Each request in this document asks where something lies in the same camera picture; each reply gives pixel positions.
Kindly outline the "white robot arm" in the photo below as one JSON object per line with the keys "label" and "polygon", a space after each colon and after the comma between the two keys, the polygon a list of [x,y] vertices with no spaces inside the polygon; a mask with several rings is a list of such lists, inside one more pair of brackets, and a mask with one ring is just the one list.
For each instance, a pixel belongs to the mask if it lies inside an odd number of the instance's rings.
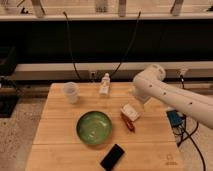
{"label": "white robot arm", "polygon": [[154,97],[213,130],[213,98],[163,82],[164,68],[149,65],[133,78],[135,95],[143,102]]}

